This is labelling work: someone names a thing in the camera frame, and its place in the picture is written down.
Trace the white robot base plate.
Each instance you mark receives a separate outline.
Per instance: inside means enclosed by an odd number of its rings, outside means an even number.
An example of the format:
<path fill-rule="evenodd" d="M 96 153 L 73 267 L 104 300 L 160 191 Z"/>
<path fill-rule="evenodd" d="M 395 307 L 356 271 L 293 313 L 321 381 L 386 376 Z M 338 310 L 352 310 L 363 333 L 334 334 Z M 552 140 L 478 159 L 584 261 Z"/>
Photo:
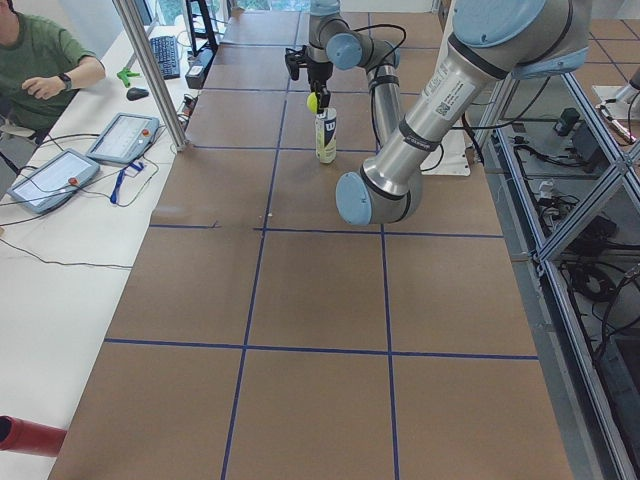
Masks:
<path fill-rule="evenodd" d="M 469 176 L 470 166 L 466 156 L 466 137 L 463 130 L 449 131 L 437 147 L 421 164 L 423 175 Z"/>

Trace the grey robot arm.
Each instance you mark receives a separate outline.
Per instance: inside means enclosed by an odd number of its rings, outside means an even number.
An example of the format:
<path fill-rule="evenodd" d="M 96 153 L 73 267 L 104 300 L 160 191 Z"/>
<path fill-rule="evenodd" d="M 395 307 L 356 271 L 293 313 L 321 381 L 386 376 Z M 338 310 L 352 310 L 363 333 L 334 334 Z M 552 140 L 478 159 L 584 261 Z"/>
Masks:
<path fill-rule="evenodd" d="M 327 83 L 333 70 L 364 70 L 372 130 L 377 146 L 382 147 L 402 117 L 398 47 L 352 29 L 341 16 L 338 1 L 312 1 L 303 59 L 311 90 L 307 106 L 317 119 L 328 117 L 331 94 Z"/>
<path fill-rule="evenodd" d="M 589 1 L 459 1 L 448 53 L 376 156 L 344 174 L 336 206 L 351 225 L 394 223 L 421 200 L 420 166 L 493 81 L 578 69 L 588 52 Z"/>

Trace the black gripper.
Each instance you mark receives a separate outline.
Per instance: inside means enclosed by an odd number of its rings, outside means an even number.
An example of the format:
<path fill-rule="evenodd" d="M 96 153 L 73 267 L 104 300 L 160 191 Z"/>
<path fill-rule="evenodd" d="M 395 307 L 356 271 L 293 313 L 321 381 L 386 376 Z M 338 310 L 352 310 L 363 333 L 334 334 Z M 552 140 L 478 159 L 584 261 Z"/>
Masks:
<path fill-rule="evenodd" d="M 331 63 L 308 59 L 306 68 L 310 91 L 316 95 L 317 108 L 327 109 L 331 99 L 331 93 L 327 87 L 331 78 Z"/>

